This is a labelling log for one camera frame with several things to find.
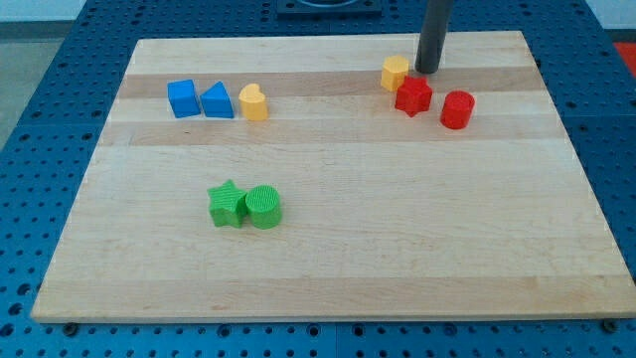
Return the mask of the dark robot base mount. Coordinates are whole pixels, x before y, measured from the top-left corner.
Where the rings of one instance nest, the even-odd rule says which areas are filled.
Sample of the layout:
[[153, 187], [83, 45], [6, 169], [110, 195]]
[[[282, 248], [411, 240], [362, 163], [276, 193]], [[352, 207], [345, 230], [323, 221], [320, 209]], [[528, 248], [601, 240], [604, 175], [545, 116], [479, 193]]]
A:
[[282, 19], [313, 16], [379, 15], [382, 0], [277, 0], [276, 16]]

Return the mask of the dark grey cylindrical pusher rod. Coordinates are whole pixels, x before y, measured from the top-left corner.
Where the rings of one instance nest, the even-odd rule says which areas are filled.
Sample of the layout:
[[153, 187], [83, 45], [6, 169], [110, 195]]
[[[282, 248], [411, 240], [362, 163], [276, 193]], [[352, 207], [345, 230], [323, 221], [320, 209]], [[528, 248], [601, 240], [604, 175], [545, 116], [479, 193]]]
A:
[[426, 2], [414, 64], [421, 74], [434, 74], [439, 68], [453, 5], [453, 0]]

